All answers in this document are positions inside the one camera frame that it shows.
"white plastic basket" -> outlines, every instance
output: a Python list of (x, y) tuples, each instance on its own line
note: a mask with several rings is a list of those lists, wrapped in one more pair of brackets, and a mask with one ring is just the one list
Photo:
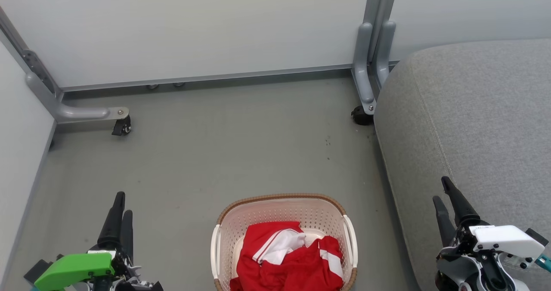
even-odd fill
[(247, 227), (262, 222), (300, 221), (306, 243), (330, 235), (339, 242), (344, 287), (356, 280), (358, 243), (352, 222), (334, 199), (319, 194), (279, 194), (246, 198), (226, 207), (210, 241), (210, 266), (217, 291), (230, 291)]

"red garment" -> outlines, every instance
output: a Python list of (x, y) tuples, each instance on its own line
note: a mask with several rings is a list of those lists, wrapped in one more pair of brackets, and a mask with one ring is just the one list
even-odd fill
[(298, 222), (249, 226), (231, 291), (338, 291), (342, 254), (331, 236), (304, 246)]

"black caster wheel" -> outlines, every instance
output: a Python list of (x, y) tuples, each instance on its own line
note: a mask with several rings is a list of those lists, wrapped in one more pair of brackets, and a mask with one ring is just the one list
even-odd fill
[(368, 115), (364, 111), (364, 107), (362, 105), (354, 108), (352, 110), (352, 120), (356, 122), (358, 125), (372, 125), (373, 124), (373, 115)]
[(119, 119), (117, 122), (115, 122), (115, 126), (113, 127), (113, 132), (111, 135), (115, 136), (124, 136), (132, 130), (132, 125), (130, 124), (130, 115), (124, 119)]

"gray sofa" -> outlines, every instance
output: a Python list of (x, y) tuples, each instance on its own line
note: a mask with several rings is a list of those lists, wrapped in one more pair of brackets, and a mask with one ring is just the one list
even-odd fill
[[(375, 128), (421, 290), (436, 289), (441, 243), (433, 195), (453, 219), (444, 175), (487, 222), (551, 239), (551, 40), (414, 53), (384, 84)], [(531, 291), (551, 289), (551, 274), (537, 266), (504, 266)]]

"gray floor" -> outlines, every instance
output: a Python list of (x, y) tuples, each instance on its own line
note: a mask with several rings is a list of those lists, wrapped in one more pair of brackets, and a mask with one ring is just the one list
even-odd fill
[(94, 95), (68, 103), (127, 106), (133, 131), (55, 135), (6, 290), (28, 290), (21, 276), (38, 259), (90, 248), (117, 191), (134, 211), (142, 277), (167, 291), (213, 290), (209, 245), (220, 212), (286, 192), (330, 195), (347, 210), (359, 244), (356, 290), (418, 290), (375, 130), (350, 119), (359, 101), (347, 73)]

